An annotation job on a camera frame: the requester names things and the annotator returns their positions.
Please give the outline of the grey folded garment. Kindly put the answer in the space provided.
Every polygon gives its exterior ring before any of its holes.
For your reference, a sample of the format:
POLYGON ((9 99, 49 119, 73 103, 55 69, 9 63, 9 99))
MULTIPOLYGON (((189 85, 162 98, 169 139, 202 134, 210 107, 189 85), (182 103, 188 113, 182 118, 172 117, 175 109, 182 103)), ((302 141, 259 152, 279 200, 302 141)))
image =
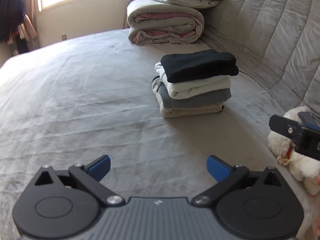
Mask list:
POLYGON ((166 86, 160 80, 159 76, 155 77, 151 83, 155 96, 159 96, 160 102, 164 108, 195 108, 211 105, 212 103, 223 103, 231 98, 231 90, 221 89, 208 93, 192 96, 188 99, 176 100, 170 97, 166 86))

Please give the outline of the beige folded garment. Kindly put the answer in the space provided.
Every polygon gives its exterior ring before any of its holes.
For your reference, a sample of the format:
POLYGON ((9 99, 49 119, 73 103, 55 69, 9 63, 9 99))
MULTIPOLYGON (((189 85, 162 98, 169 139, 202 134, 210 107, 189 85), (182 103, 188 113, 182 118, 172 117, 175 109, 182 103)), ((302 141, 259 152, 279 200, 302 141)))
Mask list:
POLYGON ((224 109, 223 103, 212 103, 211 105, 195 108, 164 108, 159 96, 155 96, 159 105, 159 111, 165 118, 178 118, 182 116, 219 113, 224 109))

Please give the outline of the black garment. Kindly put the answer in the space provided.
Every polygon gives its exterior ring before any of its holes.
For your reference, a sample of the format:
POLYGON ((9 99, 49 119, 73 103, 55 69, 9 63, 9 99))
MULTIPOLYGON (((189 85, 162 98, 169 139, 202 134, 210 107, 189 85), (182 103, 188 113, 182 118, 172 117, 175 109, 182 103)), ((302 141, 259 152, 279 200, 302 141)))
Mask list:
POLYGON ((239 74, 233 54, 212 49, 189 54, 165 55, 161 58, 161 65, 170 83, 239 74))

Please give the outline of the dark hanging clothes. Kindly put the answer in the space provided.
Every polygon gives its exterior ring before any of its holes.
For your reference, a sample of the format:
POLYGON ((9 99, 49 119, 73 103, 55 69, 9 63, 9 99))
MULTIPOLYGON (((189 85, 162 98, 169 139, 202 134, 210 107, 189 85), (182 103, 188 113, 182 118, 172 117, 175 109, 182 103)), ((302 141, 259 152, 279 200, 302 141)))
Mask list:
POLYGON ((1 0, 1 42, 8 42, 22 24, 35 28, 36 11, 37 0, 1 0))

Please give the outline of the grey padded headboard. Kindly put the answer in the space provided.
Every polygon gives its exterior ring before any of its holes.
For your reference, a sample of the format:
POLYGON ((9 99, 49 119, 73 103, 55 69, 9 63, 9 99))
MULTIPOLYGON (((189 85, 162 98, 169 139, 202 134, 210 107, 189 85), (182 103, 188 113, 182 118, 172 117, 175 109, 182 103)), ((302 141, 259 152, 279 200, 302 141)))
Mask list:
POLYGON ((319 0, 222 0, 202 39, 228 51, 284 110, 319 113, 319 0))

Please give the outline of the folded grey pink duvet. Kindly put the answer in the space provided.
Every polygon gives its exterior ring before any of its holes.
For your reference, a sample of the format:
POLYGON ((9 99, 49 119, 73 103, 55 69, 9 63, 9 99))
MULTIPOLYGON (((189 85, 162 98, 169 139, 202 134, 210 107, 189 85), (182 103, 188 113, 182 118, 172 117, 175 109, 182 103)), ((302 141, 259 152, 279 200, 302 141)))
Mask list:
POLYGON ((204 17, 196 9, 152 0, 127 6, 128 39, 134 44, 195 42, 203 33, 204 17))

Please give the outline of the white folded garment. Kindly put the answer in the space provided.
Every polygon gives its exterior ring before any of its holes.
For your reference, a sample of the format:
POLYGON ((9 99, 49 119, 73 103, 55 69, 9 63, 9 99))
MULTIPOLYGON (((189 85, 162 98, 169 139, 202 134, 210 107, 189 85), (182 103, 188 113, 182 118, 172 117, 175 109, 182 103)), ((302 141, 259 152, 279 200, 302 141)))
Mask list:
POLYGON ((202 80, 170 83, 160 62, 155 64, 155 71, 164 83, 169 96, 175 100, 188 99, 200 94, 229 89, 231 87, 231 79, 229 76, 216 76, 202 80))

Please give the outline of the grey lower pillow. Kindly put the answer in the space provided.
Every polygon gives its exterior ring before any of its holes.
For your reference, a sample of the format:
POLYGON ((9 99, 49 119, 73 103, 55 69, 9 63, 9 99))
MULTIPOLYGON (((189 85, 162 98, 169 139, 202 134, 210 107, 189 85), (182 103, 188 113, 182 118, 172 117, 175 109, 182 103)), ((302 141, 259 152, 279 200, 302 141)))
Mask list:
POLYGON ((207 9, 217 6, 219 0, 151 0, 164 4, 175 4, 184 7, 190 7, 194 9, 207 9))

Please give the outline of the white plush toy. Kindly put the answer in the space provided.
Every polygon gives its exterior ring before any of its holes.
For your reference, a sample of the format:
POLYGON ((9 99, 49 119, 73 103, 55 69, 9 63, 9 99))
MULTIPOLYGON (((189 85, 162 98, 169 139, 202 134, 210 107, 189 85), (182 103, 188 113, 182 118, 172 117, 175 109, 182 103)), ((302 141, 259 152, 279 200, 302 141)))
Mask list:
MULTIPOLYGON (((299 112, 309 112, 309 107, 300 106, 288 110, 283 117, 301 122, 299 112)), ((291 139, 270 131, 267 137, 269 150, 276 156, 280 165, 286 166, 295 180, 303 183, 306 191, 314 196, 319 193, 319 160, 312 159, 295 151, 295 144, 291 139)))

